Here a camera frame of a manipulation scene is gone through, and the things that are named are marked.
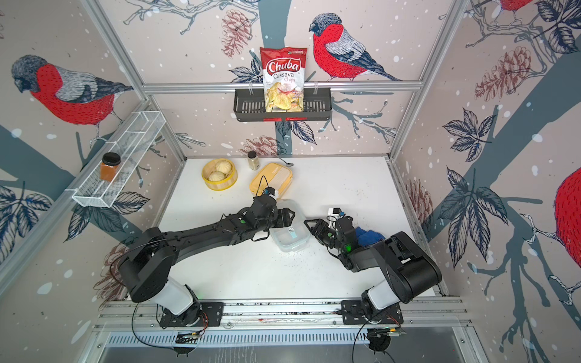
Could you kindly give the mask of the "clear plastic lunch box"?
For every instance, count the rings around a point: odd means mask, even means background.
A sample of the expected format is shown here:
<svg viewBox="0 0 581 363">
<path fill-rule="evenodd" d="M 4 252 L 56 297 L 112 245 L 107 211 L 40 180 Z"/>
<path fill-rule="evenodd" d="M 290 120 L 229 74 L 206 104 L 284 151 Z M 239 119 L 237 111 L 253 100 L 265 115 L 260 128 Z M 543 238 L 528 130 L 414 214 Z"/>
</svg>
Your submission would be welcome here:
<svg viewBox="0 0 581 363">
<path fill-rule="evenodd" d="M 300 206 L 292 200 L 280 200 L 278 208 L 289 208 L 294 213 L 294 218 L 289 227 L 271 230 L 271 237 L 275 244 L 284 253 L 297 252 L 306 248 L 312 235 L 304 224 L 306 217 Z"/>
</svg>

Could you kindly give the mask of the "blue cleaning cloth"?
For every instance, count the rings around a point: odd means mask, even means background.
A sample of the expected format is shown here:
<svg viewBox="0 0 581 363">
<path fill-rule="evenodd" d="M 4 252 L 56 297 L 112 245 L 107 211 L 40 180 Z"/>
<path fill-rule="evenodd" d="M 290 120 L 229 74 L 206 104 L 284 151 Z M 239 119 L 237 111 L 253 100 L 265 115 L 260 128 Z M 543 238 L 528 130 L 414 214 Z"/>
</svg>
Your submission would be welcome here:
<svg viewBox="0 0 581 363">
<path fill-rule="evenodd" d="M 386 239 L 383 234 L 356 227 L 356 239 L 359 247 L 367 247 Z"/>
</svg>

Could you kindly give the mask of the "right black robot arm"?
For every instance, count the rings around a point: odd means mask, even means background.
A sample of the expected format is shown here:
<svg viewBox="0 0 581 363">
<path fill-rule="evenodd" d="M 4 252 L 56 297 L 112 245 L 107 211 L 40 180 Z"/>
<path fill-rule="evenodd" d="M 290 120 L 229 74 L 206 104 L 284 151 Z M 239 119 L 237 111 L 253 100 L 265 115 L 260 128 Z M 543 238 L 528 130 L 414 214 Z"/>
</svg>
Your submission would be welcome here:
<svg viewBox="0 0 581 363">
<path fill-rule="evenodd" d="M 442 273 L 431 257 L 401 231 L 373 244 L 363 245 L 363 234 L 353 226 L 353 218 L 340 214 L 328 219 L 304 221 L 311 235 L 350 272 L 378 268 L 384 281 L 362 293 L 361 311 L 369 321 L 387 317 L 387 310 L 440 284 Z"/>
</svg>

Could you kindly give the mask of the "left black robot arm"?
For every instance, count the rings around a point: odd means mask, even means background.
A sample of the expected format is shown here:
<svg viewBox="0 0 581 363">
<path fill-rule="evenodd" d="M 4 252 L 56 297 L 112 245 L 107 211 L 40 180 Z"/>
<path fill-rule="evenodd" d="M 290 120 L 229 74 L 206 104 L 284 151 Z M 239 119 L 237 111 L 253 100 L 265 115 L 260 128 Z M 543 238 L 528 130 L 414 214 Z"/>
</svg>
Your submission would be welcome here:
<svg viewBox="0 0 581 363">
<path fill-rule="evenodd" d="M 200 253 L 255 241 L 259 232 L 287 228 L 296 216 L 289 208 L 279 209 L 271 195 L 255 197 L 250 207 L 224 215 L 218 222 L 185 231 L 145 231 L 134 248 L 118 260 L 121 281 L 131 301 L 152 301 L 163 308 L 171 322 L 179 327 L 192 326 L 203 315 L 193 290 L 169 274 L 177 263 Z"/>
</svg>

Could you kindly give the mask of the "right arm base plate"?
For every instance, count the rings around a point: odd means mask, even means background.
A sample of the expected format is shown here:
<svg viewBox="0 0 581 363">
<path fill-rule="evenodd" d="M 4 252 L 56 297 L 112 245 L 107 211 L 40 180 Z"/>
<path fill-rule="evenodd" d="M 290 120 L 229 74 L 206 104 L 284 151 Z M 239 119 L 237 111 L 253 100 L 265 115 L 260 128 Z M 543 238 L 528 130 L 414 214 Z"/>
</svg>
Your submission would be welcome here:
<svg viewBox="0 0 581 363">
<path fill-rule="evenodd" d="M 340 308 L 336 313 L 342 317 L 344 325 L 371 323 L 400 326 L 404 322 L 398 303 L 378 310 L 370 302 L 364 302 L 361 299 L 347 299 L 341 301 Z"/>
</svg>

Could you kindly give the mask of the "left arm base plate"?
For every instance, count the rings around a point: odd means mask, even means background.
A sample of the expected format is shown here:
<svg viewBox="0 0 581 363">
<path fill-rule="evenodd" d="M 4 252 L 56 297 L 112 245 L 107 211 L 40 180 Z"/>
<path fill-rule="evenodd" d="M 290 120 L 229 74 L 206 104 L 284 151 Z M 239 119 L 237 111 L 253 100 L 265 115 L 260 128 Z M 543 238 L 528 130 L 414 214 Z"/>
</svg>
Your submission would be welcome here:
<svg viewBox="0 0 581 363">
<path fill-rule="evenodd" d="M 195 302 L 179 316 L 163 308 L 158 323 L 162 328 L 219 327 L 224 307 L 223 302 Z"/>
</svg>

